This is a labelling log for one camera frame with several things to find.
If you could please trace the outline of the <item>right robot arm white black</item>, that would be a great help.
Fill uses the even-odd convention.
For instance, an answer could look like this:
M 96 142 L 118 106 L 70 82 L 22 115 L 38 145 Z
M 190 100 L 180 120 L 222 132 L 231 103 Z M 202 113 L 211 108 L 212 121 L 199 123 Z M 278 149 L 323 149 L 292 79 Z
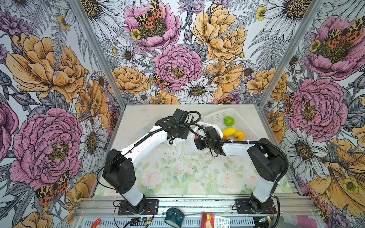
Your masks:
M 240 156 L 249 158 L 257 171 L 259 178 L 250 196 L 247 209 L 253 213 L 262 213 L 271 203 L 279 181 L 289 168 L 289 161 L 284 152 L 270 143 L 266 138 L 258 141 L 235 141 L 223 139 L 214 127 L 198 127 L 204 134 L 200 135 L 192 128 L 195 135 L 194 143 L 197 149 L 209 149 L 215 156 Z

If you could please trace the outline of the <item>yellow toy banana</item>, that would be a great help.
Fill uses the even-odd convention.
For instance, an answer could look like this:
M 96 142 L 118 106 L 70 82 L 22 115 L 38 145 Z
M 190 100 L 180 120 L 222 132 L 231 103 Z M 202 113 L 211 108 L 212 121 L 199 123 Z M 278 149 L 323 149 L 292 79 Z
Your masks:
M 227 128 L 224 131 L 222 131 L 223 135 L 226 137 L 230 137 L 236 133 L 236 129 L 233 127 Z

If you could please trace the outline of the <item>green toy fruit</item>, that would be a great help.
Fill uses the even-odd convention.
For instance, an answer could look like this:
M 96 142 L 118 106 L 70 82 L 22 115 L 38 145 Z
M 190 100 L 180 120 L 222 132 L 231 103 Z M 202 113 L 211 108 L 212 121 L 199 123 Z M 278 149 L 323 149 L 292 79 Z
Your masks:
M 224 117 L 223 121 L 226 126 L 233 126 L 235 123 L 235 119 L 231 116 Z

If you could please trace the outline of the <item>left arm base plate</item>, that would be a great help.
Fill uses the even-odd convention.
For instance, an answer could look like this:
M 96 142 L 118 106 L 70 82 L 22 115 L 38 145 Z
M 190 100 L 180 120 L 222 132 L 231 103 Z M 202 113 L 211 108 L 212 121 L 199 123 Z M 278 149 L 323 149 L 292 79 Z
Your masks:
M 127 200 L 121 201 L 118 209 L 119 216 L 137 216 L 137 215 L 151 215 L 158 214 L 159 200 L 158 199 L 142 199 L 137 205 L 133 206 Z

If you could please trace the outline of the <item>white plastic bag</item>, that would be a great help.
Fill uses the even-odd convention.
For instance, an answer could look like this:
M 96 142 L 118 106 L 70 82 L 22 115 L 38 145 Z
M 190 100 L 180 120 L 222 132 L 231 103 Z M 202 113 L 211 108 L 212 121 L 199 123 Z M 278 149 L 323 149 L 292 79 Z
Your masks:
M 203 123 L 198 122 L 198 126 L 193 125 L 190 131 L 188 129 L 188 136 L 187 139 L 177 138 L 174 140 L 172 145 L 169 145 L 169 148 L 177 154 L 206 154 L 210 151 L 208 147 L 206 147 L 205 143 L 207 140 L 203 139 L 206 138 L 214 138 L 213 136 L 208 135 L 208 130 L 215 130 L 217 140 L 223 139 L 223 133 L 221 129 L 215 124 Z

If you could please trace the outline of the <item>yellow toy pepper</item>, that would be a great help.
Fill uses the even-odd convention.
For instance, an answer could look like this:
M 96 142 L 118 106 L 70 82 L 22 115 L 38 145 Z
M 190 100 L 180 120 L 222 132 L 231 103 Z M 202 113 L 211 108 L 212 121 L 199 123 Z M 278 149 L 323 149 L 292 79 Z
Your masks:
M 234 137 L 237 141 L 243 141 L 246 137 L 245 133 L 242 131 L 236 131 Z

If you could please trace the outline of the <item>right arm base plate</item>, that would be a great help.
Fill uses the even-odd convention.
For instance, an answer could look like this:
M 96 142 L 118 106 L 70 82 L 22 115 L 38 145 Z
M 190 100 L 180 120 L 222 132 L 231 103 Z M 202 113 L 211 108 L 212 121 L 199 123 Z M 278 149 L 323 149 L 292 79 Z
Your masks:
M 255 199 L 238 198 L 235 199 L 232 207 L 238 214 L 276 214 L 277 209 L 272 199 L 262 203 Z

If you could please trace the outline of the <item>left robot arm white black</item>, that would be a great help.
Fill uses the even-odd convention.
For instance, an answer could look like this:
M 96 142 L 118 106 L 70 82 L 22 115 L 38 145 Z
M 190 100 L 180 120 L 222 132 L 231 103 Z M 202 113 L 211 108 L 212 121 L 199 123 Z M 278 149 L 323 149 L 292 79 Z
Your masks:
M 189 113 L 176 109 L 172 116 L 158 120 L 152 129 L 130 146 L 107 154 L 102 177 L 123 196 L 130 210 L 139 214 L 146 207 L 146 197 L 136 184 L 136 165 L 158 145 L 175 139 L 186 140 Z

